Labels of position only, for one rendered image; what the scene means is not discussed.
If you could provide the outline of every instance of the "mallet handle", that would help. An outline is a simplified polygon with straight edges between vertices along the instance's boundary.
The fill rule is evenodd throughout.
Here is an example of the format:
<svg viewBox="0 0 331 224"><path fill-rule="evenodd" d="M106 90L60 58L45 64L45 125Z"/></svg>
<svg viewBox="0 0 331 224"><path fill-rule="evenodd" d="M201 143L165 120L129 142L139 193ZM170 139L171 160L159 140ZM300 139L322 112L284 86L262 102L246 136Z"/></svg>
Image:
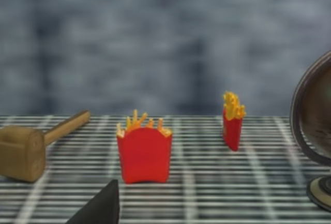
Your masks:
<svg viewBox="0 0 331 224"><path fill-rule="evenodd" d="M89 121L90 116L90 112L86 110L57 124L44 134L45 146L52 144L54 141L86 124Z"/></svg>

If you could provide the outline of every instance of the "globe stand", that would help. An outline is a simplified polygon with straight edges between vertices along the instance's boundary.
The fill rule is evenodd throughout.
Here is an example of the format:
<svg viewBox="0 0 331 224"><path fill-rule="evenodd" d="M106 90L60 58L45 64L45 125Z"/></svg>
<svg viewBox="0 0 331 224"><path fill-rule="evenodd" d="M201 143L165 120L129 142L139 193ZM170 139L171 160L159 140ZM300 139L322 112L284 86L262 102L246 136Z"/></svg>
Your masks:
<svg viewBox="0 0 331 224"><path fill-rule="evenodd" d="M317 206L331 212L331 176L322 176L310 181L307 195Z"/></svg>

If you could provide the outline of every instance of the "brown globe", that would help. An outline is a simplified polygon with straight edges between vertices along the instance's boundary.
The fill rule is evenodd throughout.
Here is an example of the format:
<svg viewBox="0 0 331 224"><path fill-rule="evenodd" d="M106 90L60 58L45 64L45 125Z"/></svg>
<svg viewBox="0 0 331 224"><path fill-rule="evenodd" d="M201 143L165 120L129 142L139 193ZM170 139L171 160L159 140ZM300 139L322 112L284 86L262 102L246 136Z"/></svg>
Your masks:
<svg viewBox="0 0 331 224"><path fill-rule="evenodd" d="M290 124L303 153L331 167L331 51L317 59L300 80L292 100ZM313 179L307 195L331 212L331 176Z"/></svg>

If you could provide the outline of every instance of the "gray wall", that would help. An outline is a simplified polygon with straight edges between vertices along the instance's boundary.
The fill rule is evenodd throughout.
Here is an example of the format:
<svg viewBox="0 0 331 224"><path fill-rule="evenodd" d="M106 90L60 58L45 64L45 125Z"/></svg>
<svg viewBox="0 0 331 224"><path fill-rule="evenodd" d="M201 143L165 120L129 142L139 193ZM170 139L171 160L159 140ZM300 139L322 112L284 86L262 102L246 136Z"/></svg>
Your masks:
<svg viewBox="0 0 331 224"><path fill-rule="evenodd" d="M331 0L0 0L0 113L288 115Z"/></svg>

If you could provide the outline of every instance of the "striped tablecloth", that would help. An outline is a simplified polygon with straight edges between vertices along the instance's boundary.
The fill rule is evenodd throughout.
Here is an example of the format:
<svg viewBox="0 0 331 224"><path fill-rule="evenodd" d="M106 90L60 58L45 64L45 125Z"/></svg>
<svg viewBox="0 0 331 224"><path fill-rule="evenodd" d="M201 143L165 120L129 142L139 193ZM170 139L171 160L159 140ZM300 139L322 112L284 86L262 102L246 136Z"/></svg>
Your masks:
<svg viewBox="0 0 331 224"><path fill-rule="evenodd" d="M67 116L2 116L48 129ZM48 147L48 168L34 184L0 177L0 223L65 223L111 179L120 183L120 223L331 223L331 214L306 196L306 183L328 169L295 146L289 120L246 117L238 152L221 138L221 117L166 116L174 131L167 184L125 185L115 124L121 116L94 116Z"/></svg>

